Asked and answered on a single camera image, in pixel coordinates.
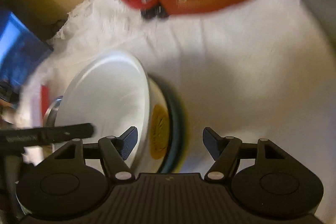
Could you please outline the white bowl with gold emblem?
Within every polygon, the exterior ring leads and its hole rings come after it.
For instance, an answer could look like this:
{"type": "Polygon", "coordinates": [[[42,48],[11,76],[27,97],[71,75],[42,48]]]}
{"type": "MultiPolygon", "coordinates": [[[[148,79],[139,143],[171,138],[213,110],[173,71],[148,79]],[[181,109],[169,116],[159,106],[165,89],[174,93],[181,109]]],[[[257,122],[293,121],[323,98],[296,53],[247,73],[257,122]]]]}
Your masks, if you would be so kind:
{"type": "Polygon", "coordinates": [[[163,170],[169,150],[170,117],[159,86],[133,55],[112,51],[91,62],[71,81],[55,125],[91,123],[84,143],[120,136],[134,126],[138,141],[126,160],[135,174],[163,170]]]}

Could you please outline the white textured tablecloth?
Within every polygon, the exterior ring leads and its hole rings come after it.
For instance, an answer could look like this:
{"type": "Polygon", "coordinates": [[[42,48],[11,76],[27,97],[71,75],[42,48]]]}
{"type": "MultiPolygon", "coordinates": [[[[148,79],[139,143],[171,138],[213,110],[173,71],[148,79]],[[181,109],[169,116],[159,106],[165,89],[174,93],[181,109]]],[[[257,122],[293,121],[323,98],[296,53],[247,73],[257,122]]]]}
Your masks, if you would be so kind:
{"type": "Polygon", "coordinates": [[[85,0],[52,43],[53,53],[22,90],[19,127],[40,124],[42,83],[57,97],[94,58],[127,51],[183,102],[188,151],[182,171],[203,173],[210,166],[205,127],[251,143],[270,139],[321,179],[325,192],[316,215],[335,223],[335,55],[302,0],[249,0],[151,22],[118,0],[85,0]]]}

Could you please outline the blue rimmed white plate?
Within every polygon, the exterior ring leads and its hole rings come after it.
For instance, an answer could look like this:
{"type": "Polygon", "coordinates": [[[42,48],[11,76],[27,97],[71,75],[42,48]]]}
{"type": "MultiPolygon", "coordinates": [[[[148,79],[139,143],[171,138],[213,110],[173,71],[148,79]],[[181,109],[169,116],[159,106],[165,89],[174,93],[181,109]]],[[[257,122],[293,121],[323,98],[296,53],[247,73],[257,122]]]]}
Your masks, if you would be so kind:
{"type": "Polygon", "coordinates": [[[183,162],[187,143],[186,114],[183,103],[176,88],[171,83],[154,74],[150,74],[149,77],[162,92],[169,114],[169,144],[158,173],[177,173],[183,162]]]}

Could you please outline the stainless steel bowl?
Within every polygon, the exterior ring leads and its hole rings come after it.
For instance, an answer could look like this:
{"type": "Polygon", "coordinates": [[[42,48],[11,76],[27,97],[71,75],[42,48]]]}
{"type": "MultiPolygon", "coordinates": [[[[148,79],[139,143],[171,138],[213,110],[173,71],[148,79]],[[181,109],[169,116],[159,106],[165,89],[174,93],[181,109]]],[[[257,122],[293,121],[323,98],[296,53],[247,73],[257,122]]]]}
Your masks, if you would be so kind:
{"type": "Polygon", "coordinates": [[[50,106],[48,107],[43,117],[44,127],[54,127],[56,116],[57,116],[62,99],[63,99],[63,96],[58,96],[51,102],[50,106]]]}

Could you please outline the blue box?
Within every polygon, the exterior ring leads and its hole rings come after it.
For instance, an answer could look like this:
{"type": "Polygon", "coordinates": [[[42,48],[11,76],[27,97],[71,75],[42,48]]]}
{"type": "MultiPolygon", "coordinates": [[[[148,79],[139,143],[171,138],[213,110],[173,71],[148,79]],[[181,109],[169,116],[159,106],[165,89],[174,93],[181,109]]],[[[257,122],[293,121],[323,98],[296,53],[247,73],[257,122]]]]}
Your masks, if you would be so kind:
{"type": "Polygon", "coordinates": [[[53,51],[16,15],[1,8],[1,82],[19,92],[28,77],[53,51]]]}

